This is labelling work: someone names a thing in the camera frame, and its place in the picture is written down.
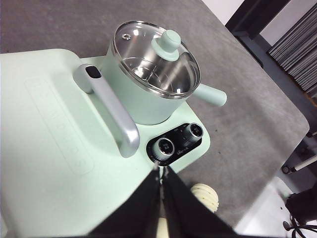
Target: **control knob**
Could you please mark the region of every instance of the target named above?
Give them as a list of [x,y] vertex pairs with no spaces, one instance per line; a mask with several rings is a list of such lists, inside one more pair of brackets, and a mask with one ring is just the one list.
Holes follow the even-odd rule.
[[197,123],[190,123],[183,130],[184,146],[189,146],[196,143],[203,137],[203,129]]
[[153,154],[155,159],[165,161],[174,154],[175,147],[171,140],[162,137],[153,145]]

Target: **black cable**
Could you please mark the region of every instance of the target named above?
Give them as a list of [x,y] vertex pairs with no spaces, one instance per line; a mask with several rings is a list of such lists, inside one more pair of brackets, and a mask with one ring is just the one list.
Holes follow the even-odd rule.
[[311,231],[311,232],[315,232],[317,233],[317,231],[315,229],[317,229],[317,226],[316,225],[297,225],[297,222],[295,220],[294,217],[291,218],[291,222],[292,222],[292,227],[288,227],[288,228],[285,228],[287,231],[290,231],[292,229],[293,232],[292,232],[292,238],[296,238],[296,232],[302,237],[302,238],[306,238],[306,236],[302,233],[301,229],[305,229],[305,230],[308,230],[308,231]]

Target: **mint green appliance base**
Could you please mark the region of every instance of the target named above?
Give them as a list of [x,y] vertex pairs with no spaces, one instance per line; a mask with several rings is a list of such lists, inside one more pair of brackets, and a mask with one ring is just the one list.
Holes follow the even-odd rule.
[[204,129],[202,144],[171,166],[180,171],[210,147],[206,128],[184,102],[166,121],[140,125],[130,158],[117,145],[72,72],[82,63],[62,49],[0,55],[1,215],[18,237],[87,234],[119,207],[153,167],[147,142],[183,123]]

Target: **mint green pot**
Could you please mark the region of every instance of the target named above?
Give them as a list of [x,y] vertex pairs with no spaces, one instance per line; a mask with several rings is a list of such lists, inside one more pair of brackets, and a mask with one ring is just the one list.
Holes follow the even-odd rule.
[[[148,83],[156,68],[160,77]],[[165,121],[191,94],[216,106],[227,99],[223,91],[200,84],[198,64],[176,32],[147,22],[118,27],[100,70],[138,124]],[[148,75],[139,75],[144,70]]]

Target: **cream colored object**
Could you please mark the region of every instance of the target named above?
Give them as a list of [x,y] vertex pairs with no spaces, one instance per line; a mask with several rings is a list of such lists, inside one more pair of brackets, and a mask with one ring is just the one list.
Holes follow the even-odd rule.
[[203,203],[209,210],[216,212],[219,206],[219,197],[215,190],[203,183],[197,183],[190,191],[197,199]]
[[157,238],[169,238],[166,218],[160,217],[158,219]]

